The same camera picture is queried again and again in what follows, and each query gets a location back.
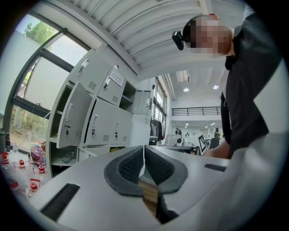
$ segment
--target label on locker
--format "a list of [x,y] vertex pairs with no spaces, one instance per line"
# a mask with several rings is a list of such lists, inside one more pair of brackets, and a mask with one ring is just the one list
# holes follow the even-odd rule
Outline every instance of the label on locker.
[[122,87],[123,82],[125,81],[125,78],[121,76],[121,74],[119,74],[117,72],[117,70],[113,69],[110,76],[109,76],[114,82],[116,82],[118,85],[120,85]]

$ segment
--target railing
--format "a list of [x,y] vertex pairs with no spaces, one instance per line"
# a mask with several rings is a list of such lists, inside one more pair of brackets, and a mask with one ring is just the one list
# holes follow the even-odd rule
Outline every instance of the railing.
[[210,106],[210,107],[185,107],[185,108],[172,108],[173,116],[210,116],[210,115],[220,115],[220,106]]

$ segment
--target ear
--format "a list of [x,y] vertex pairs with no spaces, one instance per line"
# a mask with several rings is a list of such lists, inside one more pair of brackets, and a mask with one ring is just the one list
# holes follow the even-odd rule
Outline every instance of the ear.
[[218,20],[219,16],[217,14],[214,13],[210,13],[209,16],[213,19],[213,20]]

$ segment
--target locker handle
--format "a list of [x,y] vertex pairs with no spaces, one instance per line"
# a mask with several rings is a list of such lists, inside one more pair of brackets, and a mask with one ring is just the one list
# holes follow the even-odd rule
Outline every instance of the locker handle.
[[68,122],[69,121],[69,114],[72,110],[72,108],[74,107],[74,104],[70,103],[66,112],[66,116],[65,116],[65,121]]
[[108,84],[109,84],[109,82],[110,82],[110,77],[108,77],[107,78],[107,80],[104,82],[104,89],[106,89],[107,88],[107,86],[108,86]]
[[150,98],[146,99],[146,106],[149,106]]
[[[118,126],[118,122],[117,122],[117,126]],[[115,129],[115,131],[117,131],[117,126],[116,126],[116,129]],[[116,133],[117,134],[117,133]]]
[[79,74],[79,73],[81,72],[81,70],[82,70],[83,68],[85,68],[88,64],[89,64],[89,60],[88,60],[88,59],[84,60],[83,63],[81,64],[81,66],[80,66],[80,70],[79,70],[78,74]]
[[97,117],[98,117],[98,115],[95,114],[92,127],[95,127],[95,120]]

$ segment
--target hand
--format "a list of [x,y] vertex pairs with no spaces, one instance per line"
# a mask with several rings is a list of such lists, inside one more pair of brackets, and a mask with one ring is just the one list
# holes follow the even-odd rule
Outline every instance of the hand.
[[207,151],[205,151],[204,154],[203,154],[204,157],[214,157],[214,155],[215,155],[214,149],[207,150]]

